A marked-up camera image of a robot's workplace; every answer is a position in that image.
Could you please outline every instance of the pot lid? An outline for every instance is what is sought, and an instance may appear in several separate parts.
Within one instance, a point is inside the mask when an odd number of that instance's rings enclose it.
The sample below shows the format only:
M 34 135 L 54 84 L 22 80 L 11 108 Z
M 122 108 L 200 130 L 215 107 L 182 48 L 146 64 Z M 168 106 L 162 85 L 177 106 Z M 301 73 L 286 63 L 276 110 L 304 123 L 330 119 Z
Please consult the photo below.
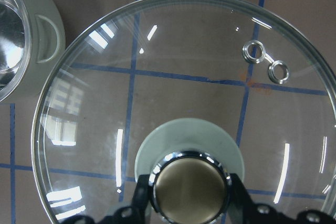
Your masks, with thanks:
M 80 35 L 45 85 L 32 137 L 41 199 L 54 223 L 99 221 L 130 202 L 146 136 L 198 118 L 235 140 L 255 201 L 334 215 L 335 87 L 311 43 L 253 4 L 127 5 Z
M 0 100 L 21 81 L 29 62 L 30 30 L 22 0 L 0 0 Z

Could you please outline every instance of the white pot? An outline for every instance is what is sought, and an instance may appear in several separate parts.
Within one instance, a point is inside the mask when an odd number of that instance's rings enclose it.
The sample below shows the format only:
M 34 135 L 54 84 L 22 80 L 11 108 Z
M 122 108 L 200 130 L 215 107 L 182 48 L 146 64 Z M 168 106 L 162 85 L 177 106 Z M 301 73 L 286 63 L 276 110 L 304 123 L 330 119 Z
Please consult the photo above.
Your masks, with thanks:
M 7 12 L 6 17 L 21 20 L 24 31 L 20 46 L 6 38 L 12 33 L 11 29 L 15 29 L 11 23 L 6 26 L 7 33 L 0 33 L 0 79 L 11 71 L 5 78 L 10 81 L 0 87 L 0 102 L 7 103 L 41 91 L 52 67 L 64 52 L 65 33 L 52 0 L 0 0 L 0 5 Z M 1 19 L 4 22 L 4 16 L 0 15 Z M 8 43 L 14 45 L 15 50 L 8 50 Z

